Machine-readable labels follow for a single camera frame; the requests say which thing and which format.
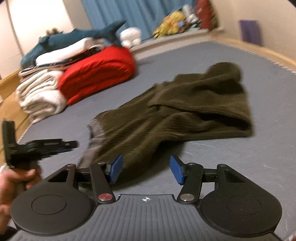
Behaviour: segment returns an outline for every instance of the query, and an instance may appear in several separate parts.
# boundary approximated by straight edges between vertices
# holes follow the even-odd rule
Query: curtain
[[[172,11],[196,0],[81,0],[93,29],[102,29],[116,20],[126,20],[118,33],[129,27],[142,30],[142,39],[152,32]]]

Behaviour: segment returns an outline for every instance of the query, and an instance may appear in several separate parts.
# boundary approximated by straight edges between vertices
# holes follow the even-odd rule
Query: wooden floor
[[[253,45],[250,43],[242,42],[237,39],[226,39],[219,36],[219,34],[212,34],[211,39],[219,40],[224,43],[232,44],[250,51],[256,52],[262,56],[273,59],[288,68],[296,71],[296,61],[292,60],[282,54],[276,53],[270,49]],[[26,128],[30,125],[27,114],[25,114],[18,103],[16,102],[15,94],[11,93],[17,86],[17,81],[19,78],[17,76],[17,71],[9,76],[10,81],[7,78],[2,80],[2,88],[0,83],[0,89],[2,90],[2,95],[4,96],[4,101],[0,106],[0,120],[6,118],[8,120],[15,121],[16,125],[16,138],[19,139],[24,133]],[[0,165],[4,163],[4,153],[2,147],[2,138],[0,138]]]

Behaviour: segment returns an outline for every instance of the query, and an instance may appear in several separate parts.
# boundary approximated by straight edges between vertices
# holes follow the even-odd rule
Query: shark plush toy
[[[40,38],[38,44],[22,58],[20,65],[24,69],[29,66],[35,66],[36,58],[41,54],[66,48],[86,37],[92,37],[94,39],[104,38],[117,46],[121,46],[115,33],[124,23],[125,21],[116,21],[102,30],[74,29],[67,34],[59,33],[55,35],[46,35]]]

